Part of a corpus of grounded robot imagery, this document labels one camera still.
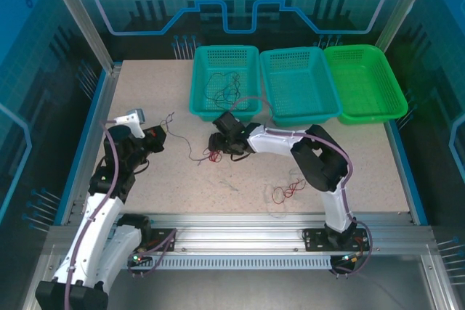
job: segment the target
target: turquoise basket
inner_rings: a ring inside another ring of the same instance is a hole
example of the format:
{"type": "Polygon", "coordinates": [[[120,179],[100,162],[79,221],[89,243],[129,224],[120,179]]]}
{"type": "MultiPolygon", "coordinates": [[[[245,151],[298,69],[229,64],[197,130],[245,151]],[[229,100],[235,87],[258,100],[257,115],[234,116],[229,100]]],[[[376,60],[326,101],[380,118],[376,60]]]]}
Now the turquoise basket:
{"type": "MultiPolygon", "coordinates": [[[[203,121],[213,121],[239,99],[261,96],[259,50],[255,46],[213,45],[195,50],[190,112],[203,121]]],[[[232,112],[250,121],[262,110],[256,99],[246,100],[232,112]]]]}
{"type": "Polygon", "coordinates": [[[260,54],[268,101],[277,126],[324,123],[342,106],[322,49],[297,47],[260,54]]]}

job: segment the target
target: speckled tabletop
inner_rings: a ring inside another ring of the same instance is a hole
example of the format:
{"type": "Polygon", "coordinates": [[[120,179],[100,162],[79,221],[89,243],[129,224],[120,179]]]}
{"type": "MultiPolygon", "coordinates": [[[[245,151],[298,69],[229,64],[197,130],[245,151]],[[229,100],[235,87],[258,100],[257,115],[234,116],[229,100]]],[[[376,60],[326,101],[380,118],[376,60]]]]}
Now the speckled tabletop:
{"type": "MultiPolygon", "coordinates": [[[[202,157],[216,129],[189,112],[191,60],[124,61],[109,118],[142,108],[146,126],[158,125],[174,112],[170,131],[189,139],[193,157],[202,157]]],[[[254,121],[264,122],[264,110],[254,121]]],[[[347,186],[354,212],[408,211],[405,194],[382,124],[345,126],[333,118],[325,130],[349,154],[355,172],[347,186]]],[[[254,154],[233,163],[187,157],[185,141],[167,136],[165,150],[150,156],[150,167],[137,175],[124,210],[138,213],[320,213],[318,191],[307,185],[283,204],[271,198],[274,187],[302,178],[293,158],[254,154]]],[[[100,159],[103,149],[100,148],[100,159]]],[[[277,192],[277,201],[282,196],[277,192]]]]}

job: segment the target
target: teal basket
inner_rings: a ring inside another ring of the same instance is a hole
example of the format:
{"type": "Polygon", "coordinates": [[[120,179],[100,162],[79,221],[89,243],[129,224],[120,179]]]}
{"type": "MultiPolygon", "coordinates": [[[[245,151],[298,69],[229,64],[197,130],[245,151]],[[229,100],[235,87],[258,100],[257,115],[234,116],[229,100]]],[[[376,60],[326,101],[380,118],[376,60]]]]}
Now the teal basket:
{"type": "MultiPolygon", "coordinates": [[[[195,50],[190,112],[203,121],[213,121],[239,99],[261,96],[259,50],[255,46],[213,45],[195,50]]],[[[249,99],[232,112],[250,121],[262,110],[262,103],[249,99]]]]}
{"type": "Polygon", "coordinates": [[[277,126],[324,123],[342,113],[323,50],[277,49],[260,54],[267,98],[277,126]]]}

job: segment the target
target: plastic basket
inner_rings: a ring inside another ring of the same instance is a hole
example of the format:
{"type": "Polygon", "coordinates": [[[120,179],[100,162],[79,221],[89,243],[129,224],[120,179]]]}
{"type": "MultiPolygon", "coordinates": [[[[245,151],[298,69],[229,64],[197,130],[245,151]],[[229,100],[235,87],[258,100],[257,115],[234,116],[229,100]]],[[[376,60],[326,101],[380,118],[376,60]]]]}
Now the plastic basket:
{"type": "MultiPolygon", "coordinates": [[[[240,98],[261,96],[259,50],[255,46],[213,45],[195,50],[190,112],[213,121],[240,98]]],[[[256,99],[237,105],[233,114],[249,121],[262,109],[256,99]]]]}
{"type": "Polygon", "coordinates": [[[323,123],[342,112],[322,49],[298,47],[260,54],[267,98],[277,126],[323,123]]]}
{"type": "Polygon", "coordinates": [[[380,123],[407,113],[407,101],[383,51],[346,45],[324,52],[341,98],[342,123],[380,123]]]}

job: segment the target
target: robotic arm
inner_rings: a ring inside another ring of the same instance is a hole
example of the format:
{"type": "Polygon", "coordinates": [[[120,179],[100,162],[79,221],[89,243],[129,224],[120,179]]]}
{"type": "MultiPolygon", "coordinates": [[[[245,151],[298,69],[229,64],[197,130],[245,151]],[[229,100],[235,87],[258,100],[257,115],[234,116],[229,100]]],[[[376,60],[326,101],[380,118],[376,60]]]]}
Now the robotic arm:
{"type": "Polygon", "coordinates": [[[114,120],[109,128],[115,142],[118,158],[113,157],[108,138],[105,138],[105,166],[98,166],[90,181],[89,198],[81,225],[65,259],[55,272],[52,281],[41,281],[36,289],[36,299],[42,310],[61,310],[64,304],[65,285],[71,269],[70,306],[75,310],[104,310],[108,305],[108,293],[125,264],[128,256],[137,248],[150,242],[151,227],[147,216],[125,214],[118,220],[115,234],[108,246],[107,237],[118,214],[126,202],[129,190],[135,183],[134,170],[148,162],[151,153],[163,151],[166,138],[160,126],[142,130],[145,122],[142,110],[133,110],[114,120]],[[119,171],[115,189],[95,216],[82,240],[81,231],[105,200],[118,161],[119,171]],[[76,263],[70,265],[71,255],[79,244],[76,263]]]}
{"type": "Polygon", "coordinates": [[[269,129],[259,123],[244,126],[229,112],[223,113],[213,124],[219,132],[210,136],[210,151],[222,151],[231,157],[256,152],[293,157],[307,182],[321,192],[328,241],[336,250],[347,244],[356,229],[345,210],[341,191],[341,181],[347,175],[347,161],[328,145],[294,136],[313,135],[340,148],[321,126],[313,125],[302,131],[269,129]]]}

